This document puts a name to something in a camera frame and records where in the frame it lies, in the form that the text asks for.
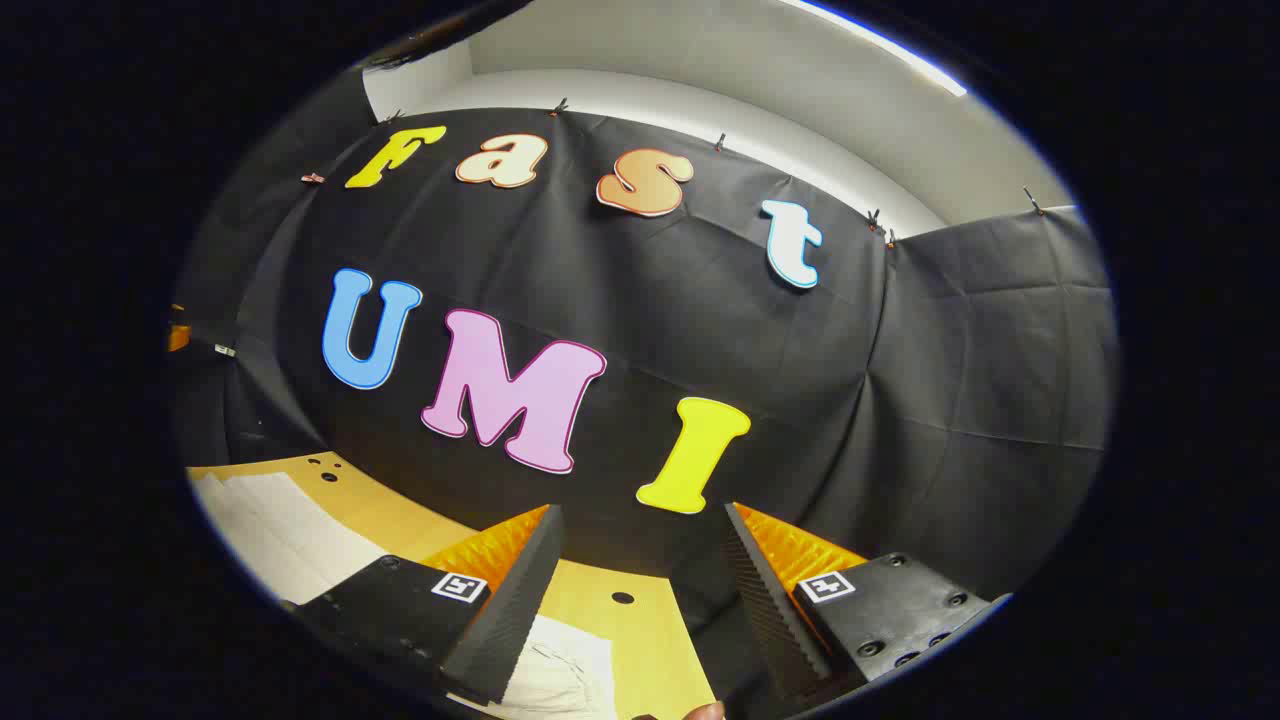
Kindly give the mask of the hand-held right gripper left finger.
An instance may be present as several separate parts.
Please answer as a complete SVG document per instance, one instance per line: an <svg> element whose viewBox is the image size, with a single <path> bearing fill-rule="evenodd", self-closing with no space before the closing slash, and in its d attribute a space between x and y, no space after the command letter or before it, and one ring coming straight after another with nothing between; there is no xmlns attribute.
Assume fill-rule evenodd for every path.
<svg viewBox="0 0 1280 720"><path fill-rule="evenodd" d="M420 698L503 700L561 559L548 503L416 562L384 555L294 616L332 650Z"/></svg>

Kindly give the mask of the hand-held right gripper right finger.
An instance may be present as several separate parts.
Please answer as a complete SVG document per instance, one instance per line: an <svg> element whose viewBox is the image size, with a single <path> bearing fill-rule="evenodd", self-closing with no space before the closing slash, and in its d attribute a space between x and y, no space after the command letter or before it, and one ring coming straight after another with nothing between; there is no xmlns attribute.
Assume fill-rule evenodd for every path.
<svg viewBox="0 0 1280 720"><path fill-rule="evenodd" d="M724 553L771 679L799 703L902 675L1005 605L909 553L865 559L736 502Z"/></svg>

